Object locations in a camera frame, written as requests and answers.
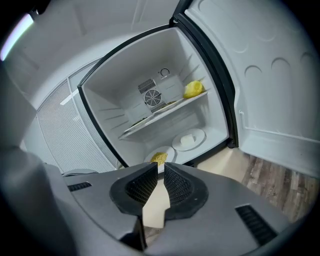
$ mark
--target wooden floor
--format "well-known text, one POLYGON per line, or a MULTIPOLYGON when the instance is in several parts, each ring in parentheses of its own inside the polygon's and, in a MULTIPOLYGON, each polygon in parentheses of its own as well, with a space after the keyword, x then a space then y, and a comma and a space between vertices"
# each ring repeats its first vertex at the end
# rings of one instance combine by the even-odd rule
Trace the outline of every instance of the wooden floor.
POLYGON ((311 209, 318 196, 319 183, 318 179, 254 156, 250 156, 242 180, 242 184, 279 208, 291 222, 311 209))

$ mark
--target black rubber mount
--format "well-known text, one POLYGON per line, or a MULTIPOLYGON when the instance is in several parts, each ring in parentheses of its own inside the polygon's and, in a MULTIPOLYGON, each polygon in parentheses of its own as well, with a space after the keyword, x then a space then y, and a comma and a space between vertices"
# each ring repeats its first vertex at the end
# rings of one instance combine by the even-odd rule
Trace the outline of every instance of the black rubber mount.
POLYGON ((170 200, 164 221, 190 218, 206 203, 209 196, 208 188, 202 180, 169 162, 164 164, 164 186, 170 200))
POLYGON ((158 164, 153 162, 114 182, 110 188, 110 198, 122 213, 142 219, 142 208, 157 183, 158 164))
POLYGON ((228 147, 229 149, 234 149, 234 148, 236 148, 237 146, 236 146, 235 142, 234 142, 233 140, 231 140, 231 141, 227 144, 227 147, 228 147))

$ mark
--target gray plastic surface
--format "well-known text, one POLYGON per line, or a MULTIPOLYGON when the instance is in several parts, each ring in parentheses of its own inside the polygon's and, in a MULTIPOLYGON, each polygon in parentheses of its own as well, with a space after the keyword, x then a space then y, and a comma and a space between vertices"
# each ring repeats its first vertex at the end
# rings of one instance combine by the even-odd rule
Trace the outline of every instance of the gray plastic surface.
MULTIPOLYGON (((105 231, 104 228, 106 225, 103 225, 103 227, 100 226, 101 222, 99 219, 97 222, 97 220, 85 212, 76 201, 75 197, 73 196, 74 192, 71 193, 69 191, 65 180, 68 179, 69 181, 67 183, 68 185, 71 185, 80 181, 79 178, 82 176, 64 178, 61 176, 59 170, 53 165, 46 166, 46 173, 49 177, 52 192, 57 205, 65 219, 65 222, 67 223, 70 232, 72 233, 77 255, 141 255, 141 253, 137 250, 126 246, 114 238, 119 236, 116 234, 116 228, 113 230, 115 232, 113 235, 109 231, 105 231)), ((104 214, 106 216, 110 216, 108 212, 105 212, 104 214)), ((134 222, 134 216, 131 217, 132 218, 130 218, 130 220, 127 222, 129 224, 134 222)))
POLYGON ((148 255, 236 256, 259 247, 236 207, 251 205, 277 233, 289 221, 277 208, 241 183, 185 165, 174 166, 201 179, 209 196, 191 218, 168 220, 159 237, 145 251, 148 255))
POLYGON ((82 209, 106 232, 116 239, 121 239, 133 231, 137 217, 122 213, 111 200, 111 185, 118 179, 130 175, 150 165, 142 163, 125 169, 65 177, 66 184, 73 185, 89 182, 92 186, 72 192, 82 209))
MULTIPOLYGON (((72 234, 57 207, 42 161, 13 148, 0 152, 0 163, 1 195, 20 223, 53 254, 74 255, 72 234)), ((53 171, 60 175, 58 168, 53 171)))

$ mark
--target yellow food item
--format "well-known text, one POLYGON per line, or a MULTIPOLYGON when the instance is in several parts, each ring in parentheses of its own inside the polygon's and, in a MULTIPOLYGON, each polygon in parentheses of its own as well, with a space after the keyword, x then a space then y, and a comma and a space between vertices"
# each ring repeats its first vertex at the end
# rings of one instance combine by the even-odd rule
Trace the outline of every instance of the yellow food item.
POLYGON ((157 152, 153 155, 150 162, 157 162, 158 166, 163 165, 167 159, 168 154, 164 152, 157 152))
POLYGON ((183 97, 185 99, 198 96, 205 90, 203 84, 199 81, 192 81, 188 83, 185 87, 183 97))

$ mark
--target fridge wall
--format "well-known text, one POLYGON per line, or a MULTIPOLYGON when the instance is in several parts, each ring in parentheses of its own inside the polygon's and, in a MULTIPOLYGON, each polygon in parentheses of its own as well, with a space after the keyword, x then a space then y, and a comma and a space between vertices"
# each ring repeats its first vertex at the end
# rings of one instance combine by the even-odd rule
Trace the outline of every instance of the fridge wall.
POLYGON ((81 86, 99 127, 129 165, 142 163, 160 146, 190 128, 205 131, 206 143, 192 152, 177 154, 185 163, 212 149, 228 137, 228 128, 216 86, 203 60, 178 28, 147 35, 103 62, 81 86), (169 70, 167 77, 159 73, 169 70), (207 94, 170 113, 148 127, 119 139, 133 123, 152 114, 138 86, 151 79, 165 103, 183 98, 184 86, 201 81, 207 94))

